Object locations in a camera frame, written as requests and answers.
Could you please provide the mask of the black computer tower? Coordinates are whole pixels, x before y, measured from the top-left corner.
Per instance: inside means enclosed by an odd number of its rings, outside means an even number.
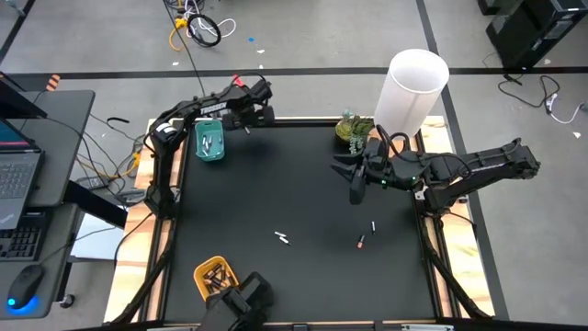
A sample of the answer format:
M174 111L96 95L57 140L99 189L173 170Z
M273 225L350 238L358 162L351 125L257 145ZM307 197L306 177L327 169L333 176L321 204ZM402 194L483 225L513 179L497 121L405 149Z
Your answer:
M505 69L528 69L586 16L588 0L504 0L486 34Z

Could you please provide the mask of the black keyboard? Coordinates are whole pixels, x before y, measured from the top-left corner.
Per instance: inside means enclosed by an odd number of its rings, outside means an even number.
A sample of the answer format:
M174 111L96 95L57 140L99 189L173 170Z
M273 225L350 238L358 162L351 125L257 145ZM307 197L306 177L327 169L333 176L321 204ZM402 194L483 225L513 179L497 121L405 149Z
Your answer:
M49 222L46 213L28 213L17 228L0 230L0 262L37 260Z

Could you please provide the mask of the black desk monitor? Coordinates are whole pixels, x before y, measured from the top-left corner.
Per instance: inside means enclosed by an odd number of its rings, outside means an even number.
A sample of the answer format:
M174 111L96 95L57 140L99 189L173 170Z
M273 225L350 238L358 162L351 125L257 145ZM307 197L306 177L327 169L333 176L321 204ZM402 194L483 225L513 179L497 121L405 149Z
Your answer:
M0 75L0 118L3 119L45 119L47 113L33 101L16 91Z

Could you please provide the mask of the potted succulent plant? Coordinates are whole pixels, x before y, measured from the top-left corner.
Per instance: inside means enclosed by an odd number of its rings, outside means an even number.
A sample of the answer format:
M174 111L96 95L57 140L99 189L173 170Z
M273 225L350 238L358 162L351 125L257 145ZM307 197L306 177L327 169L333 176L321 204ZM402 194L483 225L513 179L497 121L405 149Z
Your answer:
M364 118L347 109L342 112L342 118L335 125L335 139L347 146L350 154L360 152L369 133L375 128L372 119Z

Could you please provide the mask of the grey laptop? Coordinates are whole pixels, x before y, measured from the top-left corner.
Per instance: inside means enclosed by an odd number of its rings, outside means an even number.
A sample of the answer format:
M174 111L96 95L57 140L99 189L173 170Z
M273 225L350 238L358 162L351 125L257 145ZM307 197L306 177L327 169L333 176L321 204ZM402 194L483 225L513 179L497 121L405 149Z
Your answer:
M43 157L33 141L0 118L0 230L17 227Z

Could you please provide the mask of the dark grey desk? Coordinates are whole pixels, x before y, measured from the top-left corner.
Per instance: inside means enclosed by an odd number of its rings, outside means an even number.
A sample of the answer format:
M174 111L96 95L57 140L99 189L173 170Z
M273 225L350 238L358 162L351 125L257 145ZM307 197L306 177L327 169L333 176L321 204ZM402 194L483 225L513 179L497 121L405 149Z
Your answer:
M74 90L20 94L47 113L45 119L5 119L44 152L25 209L72 203L87 211L95 195L71 181L70 175L96 93Z

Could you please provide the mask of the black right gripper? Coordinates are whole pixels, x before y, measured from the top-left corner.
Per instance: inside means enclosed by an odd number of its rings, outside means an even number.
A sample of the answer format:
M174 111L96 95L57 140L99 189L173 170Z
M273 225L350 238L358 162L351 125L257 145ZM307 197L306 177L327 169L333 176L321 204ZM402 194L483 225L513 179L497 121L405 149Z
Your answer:
M389 146L376 138L367 140L362 154L336 154L334 160L344 165L331 165L331 169L348 182L357 177L364 178L368 185L379 184L384 188L416 187L416 176L398 175L389 158Z

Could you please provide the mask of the dark grey keyboard shelf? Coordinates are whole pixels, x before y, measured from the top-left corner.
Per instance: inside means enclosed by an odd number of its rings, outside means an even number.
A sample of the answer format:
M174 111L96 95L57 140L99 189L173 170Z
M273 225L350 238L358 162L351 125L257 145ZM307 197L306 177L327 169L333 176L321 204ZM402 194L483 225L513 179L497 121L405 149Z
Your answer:
M0 262L0 320L43 318L49 313L51 305L63 295L62 275L67 270L81 211L75 204L63 204L28 213L36 212L46 213L50 221L39 258L35 261ZM29 265L42 265L44 277L31 303L18 310L11 309L6 303L10 285L18 273Z

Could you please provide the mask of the teal plastic bin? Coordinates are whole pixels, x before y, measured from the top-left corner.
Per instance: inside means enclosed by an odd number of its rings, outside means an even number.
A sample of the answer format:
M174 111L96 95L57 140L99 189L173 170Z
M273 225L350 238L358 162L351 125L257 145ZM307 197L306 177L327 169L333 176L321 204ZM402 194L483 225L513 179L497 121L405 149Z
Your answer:
M205 162L220 160L224 157L224 130L219 120L203 120L194 125L197 142L196 156ZM208 154L203 146L203 137L206 136L211 145L211 153Z

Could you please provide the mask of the yellow plastic tray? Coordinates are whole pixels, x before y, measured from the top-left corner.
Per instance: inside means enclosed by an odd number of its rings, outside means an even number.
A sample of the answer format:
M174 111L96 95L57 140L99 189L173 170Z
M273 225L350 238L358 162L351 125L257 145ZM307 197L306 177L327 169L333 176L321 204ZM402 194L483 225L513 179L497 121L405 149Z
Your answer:
M228 276L228 281L230 282L230 284L227 287L224 287L222 285L222 289L219 290L216 287L216 292L214 294L210 294L207 288L207 283L211 282L211 279L206 279L205 275L214 269L214 267L217 264L222 264L224 266L224 268L216 273L216 276L218 279L221 279L221 273L222 271L225 271L227 273ZM215 257L211 257L208 260L206 260L205 262L201 263L200 265L198 265L193 272L193 280L197 285L198 291L203 299L203 301L205 302L210 296L215 295L215 294L219 294L222 291L229 289L231 287L237 287L240 282L237 279L236 274L233 272L231 266L229 265L229 263L227 262L227 260L222 257L222 256L215 256Z

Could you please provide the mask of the black computer mouse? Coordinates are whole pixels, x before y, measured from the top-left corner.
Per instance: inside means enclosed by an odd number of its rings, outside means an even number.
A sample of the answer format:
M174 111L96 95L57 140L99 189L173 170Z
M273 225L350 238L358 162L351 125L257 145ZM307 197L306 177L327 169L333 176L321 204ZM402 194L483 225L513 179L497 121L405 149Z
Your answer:
M6 303L11 309L21 309L31 303L44 277L42 265L29 265L24 267L10 285Z

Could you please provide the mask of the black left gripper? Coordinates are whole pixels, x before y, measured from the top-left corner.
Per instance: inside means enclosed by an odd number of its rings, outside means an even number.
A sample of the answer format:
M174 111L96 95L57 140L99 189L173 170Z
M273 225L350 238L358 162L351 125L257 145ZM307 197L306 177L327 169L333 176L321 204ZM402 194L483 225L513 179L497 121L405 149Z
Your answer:
M247 135L251 134L249 127L271 126L274 122L275 112L272 106L231 110L222 116L222 127L225 131L244 129Z

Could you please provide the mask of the grey power strip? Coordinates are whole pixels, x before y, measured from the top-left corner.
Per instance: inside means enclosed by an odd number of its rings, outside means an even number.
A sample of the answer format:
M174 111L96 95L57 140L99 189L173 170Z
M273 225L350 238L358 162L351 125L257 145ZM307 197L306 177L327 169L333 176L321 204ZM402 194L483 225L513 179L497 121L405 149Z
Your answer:
M108 188L111 179L108 176L97 175L92 177L80 177L75 183L88 190Z

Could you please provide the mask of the white shade table lamp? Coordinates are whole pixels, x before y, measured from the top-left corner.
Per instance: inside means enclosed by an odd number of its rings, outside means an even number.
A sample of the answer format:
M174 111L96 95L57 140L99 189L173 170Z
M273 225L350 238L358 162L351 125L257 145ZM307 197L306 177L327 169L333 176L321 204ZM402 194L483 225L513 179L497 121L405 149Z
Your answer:
M422 49L400 51L392 57L374 111L374 124L388 135L413 137L421 128L449 80L447 63Z

